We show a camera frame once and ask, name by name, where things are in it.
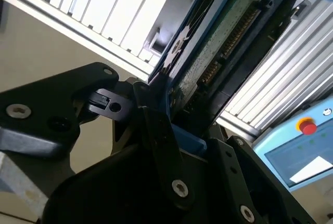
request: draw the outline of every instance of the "black plastic bracket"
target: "black plastic bracket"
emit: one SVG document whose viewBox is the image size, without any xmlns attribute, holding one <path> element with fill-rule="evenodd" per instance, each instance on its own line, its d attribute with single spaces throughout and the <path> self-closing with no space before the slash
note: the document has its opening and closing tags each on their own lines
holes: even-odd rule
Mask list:
<svg viewBox="0 0 333 224">
<path fill-rule="evenodd" d="M 161 189 L 174 206 L 189 210 L 195 200 L 194 190 L 184 171 L 182 155 L 170 120 L 165 113 L 156 110 L 155 98 L 148 85 L 135 83 L 134 94 L 139 114 L 143 115 L 143 144 L 152 152 Z"/>
<path fill-rule="evenodd" d="M 268 216 L 271 224 L 315 223 L 242 138 L 231 136 L 227 144 L 235 150 L 252 200 L 258 204 L 256 207 L 261 216 Z"/>
<path fill-rule="evenodd" d="M 210 201 L 212 212 L 218 216 L 222 208 L 230 209 L 223 218 L 227 223 L 266 223 L 252 202 L 234 149 L 212 138 L 207 140 L 207 158 L 213 188 L 209 195 L 215 198 Z"/>
<path fill-rule="evenodd" d="M 73 102 L 85 101 L 100 88 L 113 88 L 118 79 L 112 68 L 92 63 L 0 93 L 0 150 L 66 156 L 80 134 Z"/>
</svg>

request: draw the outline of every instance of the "blue panel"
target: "blue panel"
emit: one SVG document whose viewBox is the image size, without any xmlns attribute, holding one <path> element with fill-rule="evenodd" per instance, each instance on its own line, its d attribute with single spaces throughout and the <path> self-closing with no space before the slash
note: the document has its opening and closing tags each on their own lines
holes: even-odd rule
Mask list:
<svg viewBox="0 0 333 224">
<path fill-rule="evenodd" d="M 320 139 L 322 138 L 322 141 L 325 140 L 333 140 L 332 139 L 332 119 L 333 119 L 333 113 L 327 114 L 329 111 L 325 111 L 326 109 L 332 109 L 333 108 L 333 96 L 327 98 L 326 100 L 316 104 L 315 106 L 307 109 L 306 111 L 294 116 L 293 118 L 289 119 L 288 121 L 285 121 L 281 125 L 274 128 L 267 136 L 263 137 L 262 140 L 255 145 L 254 151 L 257 153 L 257 155 L 261 158 L 261 160 L 267 165 L 267 167 L 274 173 L 274 175 L 281 181 L 281 183 L 289 190 L 293 191 L 296 189 L 299 189 L 303 186 L 308 185 L 309 183 L 312 183 L 314 181 L 317 181 L 327 175 L 333 174 L 333 169 L 330 169 L 324 173 L 321 173 L 317 176 L 314 176 L 306 181 L 303 181 L 299 184 L 293 185 L 290 184 L 290 181 L 288 181 L 287 178 L 289 176 L 290 171 L 296 171 L 297 168 L 289 168 L 289 165 L 292 166 L 292 164 L 285 164 L 285 167 L 283 168 L 283 164 L 280 163 L 280 159 L 277 157 L 273 158 L 274 155 L 271 154 L 268 155 L 271 151 L 277 150 L 279 147 L 283 147 L 283 145 L 288 145 L 289 148 L 292 149 L 291 142 L 295 142 L 296 147 L 300 145 L 299 142 L 307 142 L 309 145 L 314 145 L 311 148 L 309 147 L 303 147 L 305 151 L 310 152 L 307 156 L 309 157 L 309 160 L 313 158 L 314 156 L 318 156 L 318 154 L 322 155 L 322 152 L 324 153 L 324 156 L 326 157 L 325 151 L 323 151 L 321 148 L 331 149 L 331 144 L 327 146 L 322 146 L 322 142 L 320 142 Z M 300 131 L 296 129 L 296 124 L 299 121 L 299 119 L 304 117 L 311 117 L 314 120 L 314 123 L 318 126 L 317 132 L 315 134 L 304 136 Z M 301 153 L 295 152 L 295 156 L 301 155 Z M 305 157 L 298 157 L 298 161 L 300 163 L 300 166 L 304 164 L 307 160 Z"/>
<path fill-rule="evenodd" d="M 301 135 L 266 154 L 276 171 L 289 187 L 297 183 L 290 180 L 317 157 L 333 164 L 333 120 L 318 127 L 316 133 Z"/>
<path fill-rule="evenodd" d="M 197 156 L 204 155 L 207 150 L 207 145 L 205 141 L 192 135 L 187 131 L 184 131 L 183 129 L 179 128 L 174 124 L 172 124 L 172 129 L 178 145 L 181 149 Z"/>
</svg>

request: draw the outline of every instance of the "circuit board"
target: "circuit board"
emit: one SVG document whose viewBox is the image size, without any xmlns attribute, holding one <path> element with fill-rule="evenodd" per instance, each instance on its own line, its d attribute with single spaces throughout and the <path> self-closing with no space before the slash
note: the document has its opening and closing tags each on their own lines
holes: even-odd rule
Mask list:
<svg viewBox="0 0 333 224">
<path fill-rule="evenodd" d="M 213 23 L 206 39 L 200 45 L 193 63 L 174 87 L 176 105 L 179 109 L 190 110 L 196 99 L 198 86 L 208 86 L 214 74 L 223 66 L 221 60 L 228 59 L 239 40 L 260 14 L 255 5 L 261 0 L 228 0 L 224 9 Z"/>
</svg>

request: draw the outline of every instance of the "white wall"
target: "white wall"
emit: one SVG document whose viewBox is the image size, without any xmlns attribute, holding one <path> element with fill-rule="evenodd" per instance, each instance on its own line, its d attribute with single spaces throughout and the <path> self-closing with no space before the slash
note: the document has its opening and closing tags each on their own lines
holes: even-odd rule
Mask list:
<svg viewBox="0 0 333 224">
<path fill-rule="evenodd" d="M 24 220 L 16 219 L 7 215 L 0 214 L 0 223 L 1 224 L 29 224 L 31 222 L 27 222 Z"/>
</svg>

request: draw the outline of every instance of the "black plastic mount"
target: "black plastic mount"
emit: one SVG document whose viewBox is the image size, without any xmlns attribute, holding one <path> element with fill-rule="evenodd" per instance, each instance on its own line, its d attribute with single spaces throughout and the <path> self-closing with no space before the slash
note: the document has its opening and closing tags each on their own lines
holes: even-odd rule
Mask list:
<svg viewBox="0 0 333 224">
<path fill-rule="evenodd" d="M 131 102 L 112 92 L 118 79 L 114 69 L 92 63 L 0 93 L 0 150 L 43 158 L 68 155 L 80 123 L 99 114 L 112 113 L 116 120 L 129 114 Z M 112 104 L 118 106 L 114 112 Z"/>
</svg>

